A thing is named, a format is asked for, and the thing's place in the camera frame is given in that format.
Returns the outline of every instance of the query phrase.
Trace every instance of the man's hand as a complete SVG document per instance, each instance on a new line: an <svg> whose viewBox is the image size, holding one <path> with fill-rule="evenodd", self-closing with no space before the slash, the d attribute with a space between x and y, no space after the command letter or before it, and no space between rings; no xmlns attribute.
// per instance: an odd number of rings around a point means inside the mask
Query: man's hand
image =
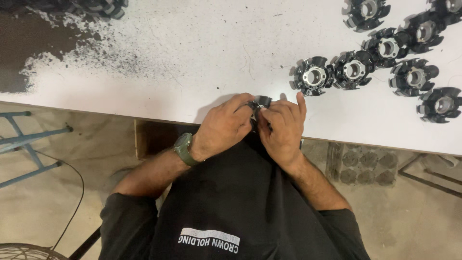
<svg viewBox="0 0 462 260"><path fill-rule="evenodd" d="M247 104L254 99L249 93L243 93L212 108L193 136L191 156L196 161L203 161L244 139L252 130L252 109Z"/></svg>
<svg viewBox="0 0 462 260"><path fill-rule="evenodd" d="M260 139L271 158L288 174L294 172L292 166L304 159L300 151L303 123L306 116L305 99L297 93L298 105L279 100L271 102L269 109L261 109L258 131Z"/></svg>

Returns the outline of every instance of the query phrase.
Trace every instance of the stacked stators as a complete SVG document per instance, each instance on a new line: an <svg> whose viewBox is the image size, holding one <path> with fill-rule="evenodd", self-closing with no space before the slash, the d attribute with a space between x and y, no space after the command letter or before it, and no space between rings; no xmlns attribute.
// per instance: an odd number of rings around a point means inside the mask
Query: stacked stators
<svg viewBox="0 0 462 260"><path fill-rule="evenodd" d="M391 6L386 0L351 0L346 25L356 27L357 32L377 28L383 23ZM306 59L294 72L294 86L305 96L319 96L323 89L336 86L356 90L367 85L369 73L376 69L391 68L395 77L389 86L402 97L419 97L423 103L417 107L421 119L431 123L448 123L461 112L462 97L455 87L433 88L431 79L439 74L438 67L427 65L424 59L412 59L397 63L409 53L422 54L439 45L444 37L439 34L447 26L462 20L462 0L430 0L432 7L409 20L409 26L401 31L386 28L372 35L360 51L350 51L340 56L334 64L326 65L327 58L316 56Z"/></svg>
<svg viewBox="0 0 462 260"><path fill-rule="evenodd" d="M14 14L32 8L57 16L85 13L103 21L122 18L122 8L127 6L128 0L0 0L0 11Z"/></svg>

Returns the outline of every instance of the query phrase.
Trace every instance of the white tabletop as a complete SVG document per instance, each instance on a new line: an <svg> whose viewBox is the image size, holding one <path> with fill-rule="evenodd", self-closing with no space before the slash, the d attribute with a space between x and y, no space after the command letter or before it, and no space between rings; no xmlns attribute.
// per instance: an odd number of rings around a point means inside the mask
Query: white tabletop
<svg viewBox="0 0 462 260"><path fill-rule="evenodd" d="M424 0L387 4L391 12L378 29L404 26L404 18L430 8ZM80 55L67 53L63 62L50 62L47 54L30 59L34 73L24 73L33 87L0 93L0 100L198 124L235 93L295 102L289 74L297 61L331 61L369 39L369 32L345 26L346 6L332 0L130 0L126 15L111 26L89 24L110 40L91 40L92 48L79 46ZM406 58L438 66L436 87L462 87L461 29L462 23L449 26L433 51ZM333 87L306 97L303 136L462 155L462 117L422 122L416 113L421 101L394 95L390 77L390 69L381 69L359 90Z"/></svg>

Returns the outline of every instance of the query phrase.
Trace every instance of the black cable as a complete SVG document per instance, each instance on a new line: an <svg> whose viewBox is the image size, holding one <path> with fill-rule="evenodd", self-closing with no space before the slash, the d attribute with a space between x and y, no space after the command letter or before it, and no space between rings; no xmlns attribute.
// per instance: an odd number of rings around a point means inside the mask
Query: black cable
<svg viewBox="0 0 462 260"><path fill-rule="evenodd" d="M77 210L78 210L79 207L80 207L80 203L82 203L82 199L84 198L84 192L85 192L85 183L84 183L84 178L83 178L82 175L79 173L79 171L78 171L76 168L74 168L74 166L68 164L67 162L65 162L65 161L63 161L63 160L56 159L56 158L54 158L54 157L52 157L52 156L50 156L50 155L46 155L46 154L44 154L44 153L42 153L42 152L39 152L39 151L36 151L36 150L34 150L34 151L35 151L36 153L38 153L38 154L44 155L44 156L49 157L49 158L51 158L51 159L54 159L54 160L60 161L60 162L62 162L62 163L64 163L64 164L67 164L70 168L72 168L72 169L79 175L80 180L82 180L82 196L80 196L79 204L77 204L77 208L75 208L74 214L72 214L71 219L69 219L69 222L67 223L66 228L64 228L64 231L62 232L62 234L61 234L61 236L59 237L58 241L56 242L55 246L51 249L51 250L54 251L55 248L58 246L58 243L61 241L61 238L64 236L64 233L67 231L67 228L69 227L69 224L71 223L72 219L74 218L75 213L77 213Z"/></svg>

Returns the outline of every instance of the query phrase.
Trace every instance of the spilled black powder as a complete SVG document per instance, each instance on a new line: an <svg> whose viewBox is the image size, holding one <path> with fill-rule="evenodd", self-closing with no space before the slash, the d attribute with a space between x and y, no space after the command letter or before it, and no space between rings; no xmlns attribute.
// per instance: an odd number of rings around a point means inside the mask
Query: spilled black powder
<svg viewBox="0 0 462 260"><path fill-rule="evenodd" d="M99 34L81 31L75 24L64 26L59 20L55 24L58 26L52 28L34 12L18 18L0 12L0 93L27 91L30 87L28 77L19 72L29 57L49 52L62 61L63 55L74 50L77 43L89 44L89 38L101 40Z"/></svg>

